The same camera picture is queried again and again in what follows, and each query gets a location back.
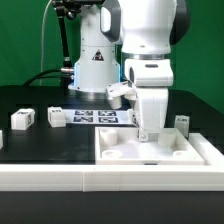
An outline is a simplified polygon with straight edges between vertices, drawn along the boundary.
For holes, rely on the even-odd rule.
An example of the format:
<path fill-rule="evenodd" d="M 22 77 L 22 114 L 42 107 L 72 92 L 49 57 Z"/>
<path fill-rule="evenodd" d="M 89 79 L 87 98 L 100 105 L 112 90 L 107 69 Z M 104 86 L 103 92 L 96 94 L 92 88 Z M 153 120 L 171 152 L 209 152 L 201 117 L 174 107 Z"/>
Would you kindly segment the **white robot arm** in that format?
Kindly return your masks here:
<path fill-rule="evenodd" d="M 122 98 L 141 141 L 165 125 L 169 54 L 190 26 L 186 0 L 105 0 L 82 8 L 81 56 L 69 89 L 91 99 L 105 97 L 114 109 Z"/>

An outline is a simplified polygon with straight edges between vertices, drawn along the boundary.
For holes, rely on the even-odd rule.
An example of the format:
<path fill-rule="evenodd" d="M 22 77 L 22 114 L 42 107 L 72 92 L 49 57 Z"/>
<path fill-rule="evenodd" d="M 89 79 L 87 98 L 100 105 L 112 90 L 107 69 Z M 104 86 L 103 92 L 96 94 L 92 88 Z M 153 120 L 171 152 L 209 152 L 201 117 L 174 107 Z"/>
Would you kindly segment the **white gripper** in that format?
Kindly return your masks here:
<path fill-rule="evenodd" d="M 173 84 L 170 60 L 127 59 L 124 76 L 125 81 L 107 87 L 108 102 L 113 109 L 122 106 L 122 96 L 134 103 L 132 109 L 139 127 L 138 139 L 147 142 L 147 131 L 160 131 L 165 125 L 168 87 Z"/>

